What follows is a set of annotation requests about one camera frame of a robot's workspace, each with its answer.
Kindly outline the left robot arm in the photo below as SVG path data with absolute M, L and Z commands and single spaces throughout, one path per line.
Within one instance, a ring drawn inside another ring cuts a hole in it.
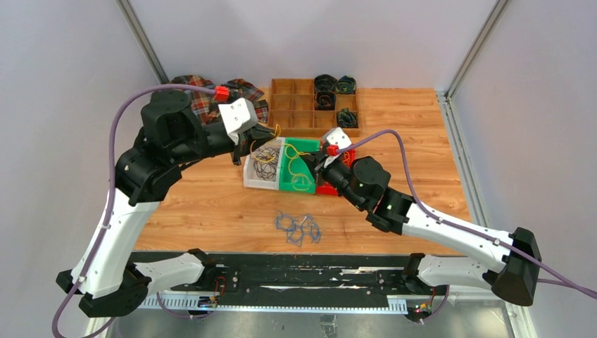
M 231 99 L 224 87 L 205 89 L 221 100 L 220 119 L 202 123 L 191 110 L 191 85 L 163 84 L 148 89 L 142 128 L 121 156 L 109 154 L 109 189 L 101 222 L 80 262 L 60 272 L 58 286 L 79 295 L 89 318 L 123 317 L 148 296 L 184 284 L 209 290 L 215 261 L 200 249 L 152 263 L 134 263 L 132 249 L 148 219 L 182 178 L 184 169 L 207 158 L 230 155 L 233 164 L 275 138 L 258 122 L 253 104 Z

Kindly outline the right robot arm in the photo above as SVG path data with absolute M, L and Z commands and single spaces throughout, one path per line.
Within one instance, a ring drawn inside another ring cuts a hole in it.
M 389 186 L 390 173 L 370 156 L 347 166 L 322 152 L 302 155 L 316 182 L 336 189 L 382 232 L 419 237 L 459 252 L 442 258 L 413 253 L 402 274 L 403 286 L 419 294 L 428 286 L 458 285 L 492 291 L 518 306 L 534 303 L 541 254 L 534 233 L 492 230 L 447 215 Z

